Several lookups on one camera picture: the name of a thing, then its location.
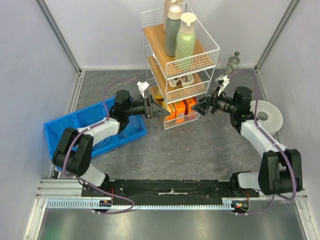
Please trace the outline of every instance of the wire shelf rack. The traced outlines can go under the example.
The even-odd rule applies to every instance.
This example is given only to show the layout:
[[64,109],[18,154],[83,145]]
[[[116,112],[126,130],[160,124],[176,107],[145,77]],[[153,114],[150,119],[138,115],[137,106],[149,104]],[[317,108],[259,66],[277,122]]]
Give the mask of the wire shelf rack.
[[[195,22],[195,48],[194,55],[176,60],[168,56],[165,51],[166,33],[163,29],[163,8],[145,11],[141,14],[143,28],[143,44],[145,54],[146,79],[150,84],[151,95],[162,95],[166,104],[202,94],[208,94],[208,89],[214,75],[220,48],[206,31],[199,20]],[[182,4],[184,13],[193,13],[187,3]],[[205,78],[198,74],[204,71]],[[169,81],[192,75],[194,82],[189,86],[170,86]],[[170,129],[182,124],[198,120],[200,115],[192,113],[173,120],[162,118],[164,129]]]
[[174,128],[174,127],[177,127],[177,126],[180,126],[183,124],[187,124],[187,123],[191,123],[193,121],[196,121],[199,119],[199,117],[200,117],[200,114],[196,112],[196,113],[181,116],[181,117],[169,120],[169,121],[166,121],[163,118],[162,123],[163,123],[164,129],[167,130],[167,129],[171,129],[171,128]]
[[168,82],[163,78],[161,72],[159,71],[159,67],[156,66],[155,60],[152,57],[146,59],[146,69],[150,70],[153,75],[152,79],[148,79],[147,77],[148,83],[152,87],[156,85],[158,86],[163,99],[167,104],[192,98],[201,94],[207,94],[212,78],[210,74],[214,73],[214,70],[210,72],[210,74],[208,74],[208,71],[206,71],[206,75],[208,76],[207,80],[201,79],[197,73],[194,73],[193,84],[186,87],[178,86],[173,88],[170,87]]
[[[183,12],[193,13],[187,3],[182,4]],[[196,44],[194,55],[179,60],[166,55],[165,32],[163,30],[163,8],[141,14],[145,35],[145,46],[150,45],[158,59],[164,78],[167,80],[214,68],[220,48],[199,20],[195,22]]]

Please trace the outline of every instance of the roll of tape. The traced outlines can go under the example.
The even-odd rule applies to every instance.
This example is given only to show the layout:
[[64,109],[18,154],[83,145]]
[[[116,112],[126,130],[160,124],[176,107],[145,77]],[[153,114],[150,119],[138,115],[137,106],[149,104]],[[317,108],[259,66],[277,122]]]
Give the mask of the roll of tape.
[[[252,101],[250,106],[250,110],[254,113],[256,101]],[[257,117],[260,124],[270,135],[274,135],[284,124],[284,118],[280,110],[275,105],[267,101],[258,101]]]

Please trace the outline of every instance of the metal floor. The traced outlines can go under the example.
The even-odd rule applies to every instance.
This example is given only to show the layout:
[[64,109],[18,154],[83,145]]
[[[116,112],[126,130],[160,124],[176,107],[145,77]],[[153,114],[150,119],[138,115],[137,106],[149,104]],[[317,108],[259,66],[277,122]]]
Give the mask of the metal floor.
[[[258,210],[268,202],[252,200]],[[262,214],[215,210],[137,210],[97,215],[83,209],[47,209],[38,240],[306,240],[297,207],[274,202]]]
[[[214,79],[223,74],[216,69]],[[208,79],[204,72],[203,79]],[[145,70],[86,71],[76,109],[100,102],[105,89],[118,79],[145,81]],[[226,93],[233,96],[238,86],[254,90],[249,73],[238,73]],[[127,89],[138,95],[134,83],[112,86],[107,97]],[[231,126],[229,115],[217,112],[199,120],[164,130],[159,119],[144,119],[147,135],[130,144],[92,159],[92,163],[112,179],[229,179],[233,172],[258,171],[261,157],[254,147]]]

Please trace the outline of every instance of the white wall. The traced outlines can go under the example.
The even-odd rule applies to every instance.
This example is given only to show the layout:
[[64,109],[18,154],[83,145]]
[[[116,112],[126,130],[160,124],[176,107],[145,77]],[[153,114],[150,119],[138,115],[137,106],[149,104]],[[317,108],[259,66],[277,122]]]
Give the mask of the white wall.
[[320,224],[320,2],[302,0],[260,75],[268,100],[283,114],[281,141],[302,156],[303,180]]
[[[46,0],[81,68],[143,68],[141,12],[163,0]],[[290,0],[185,0],[220,46],[217,65],[235,51],[254,67]]]
[[0,238],[18,240],[49,176],[43,124],[66,113],[77,75],[34,0],[1,0],[0,31]]

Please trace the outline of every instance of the white wire basket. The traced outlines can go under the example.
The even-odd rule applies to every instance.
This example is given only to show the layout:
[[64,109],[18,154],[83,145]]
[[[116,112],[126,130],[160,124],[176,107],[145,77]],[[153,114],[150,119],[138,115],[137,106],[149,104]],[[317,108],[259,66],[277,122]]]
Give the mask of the white wire basket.
[[[182,11],[184,13],[193,13],[187,3],[182,4]],[[206,69],[212,69],[216,66],[220,52],[219,46],[199,20],[196,20],[195,23],[195,55],[175,60],[174,57],[168,57],[165,53],[161,53],[164,52],[163,36],[165,36],[162,26],[163,8],[143,12],[141,16],[142,27],[145,35],[144,46],[151,46],[166,80],[193,74]],[[162,37],[155,36],[155,33],[162,34]]]
[[166,81],[165,79],[161,79],[162,77],[159,75],[161,75],[162,73],[159,71],[159,69],[158,71],[157,69],[155,69],[159,67],[155,66],[155,63],[151,61],[154,60],[152,58],[150,59],[150,57],[146,59],[146,69],[150,70],[153,75],[152,77],[147,76],[147,82],[150,84],[150,86],[158,86],[163,99],[167,104],[171,104],[202,94],[207,94],[214,69],[212,70],[212,72],[205,70],[206,80],[204,80],[203,78],[201,79],[197,73],[194,73],[193,77],[195,78],[195,82],[192,85],[172,88],[170,87],[168,81]]
[[166,121],[166,119],[163,118],[162,123],[163,123],[164,129],[167,130],[167,129],[171,129],[171,128],[174,128],[174,127],[177,127],[177,126],[180,126],[183,124],[187,124],[187,123],[191,123],[193,121],[196,121],[199,119],[199,117],[200,117],[200,114],[195,112],[195,113],[181,116],[181,117],[169,120],[169,121]]

